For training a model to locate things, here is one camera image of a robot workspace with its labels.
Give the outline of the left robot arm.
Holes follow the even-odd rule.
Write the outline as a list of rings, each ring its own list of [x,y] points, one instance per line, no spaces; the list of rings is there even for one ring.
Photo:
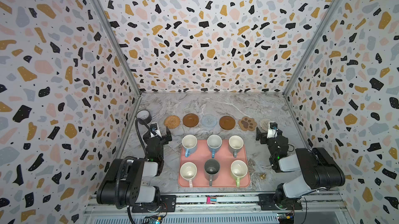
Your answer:
[[[161,193],[157,186],[142,185],[144,177],[160,176],[164,167],[164,145],[172,141],[166,129],[163,136],[148,131],[142,139],[146,143],[146,158],[128,156],[115,159],[97,190],[97,203],[114,205],[118,209],[140,206],[155,212],[162,207]]]

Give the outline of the brown wooden coaster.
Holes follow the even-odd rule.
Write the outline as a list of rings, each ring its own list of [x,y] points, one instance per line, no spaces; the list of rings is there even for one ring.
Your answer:
[[[195,127],[199,123],[199,117],[196,114],[187,114],[183,117],[183,124],[186,127]]]
[[[235,128],[236,121],[231,116],[223,116],[219,120],[219,125],[224,130],[231,130]]]

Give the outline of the paw print wooden coaster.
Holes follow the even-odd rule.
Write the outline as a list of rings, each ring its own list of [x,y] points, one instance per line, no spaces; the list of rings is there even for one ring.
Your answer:
[[[238,124],[243,131],[255,131],[257,127],[255,119],[250,117],[243,117],[238,121]]]

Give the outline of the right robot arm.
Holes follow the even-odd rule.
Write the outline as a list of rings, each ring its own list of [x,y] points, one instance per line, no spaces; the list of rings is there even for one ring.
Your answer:
[[[294,207],[300,199],[318,190],[330,190],[345,184],[342,169],[325,148],[295,148],[288,154],[289,141],[271,122],[267,132],[256,128],[256,140],[267,145],[271,169],[276,173],[301,172],[292,181],[279,184],[273,196],[277,208],[286,210]]]

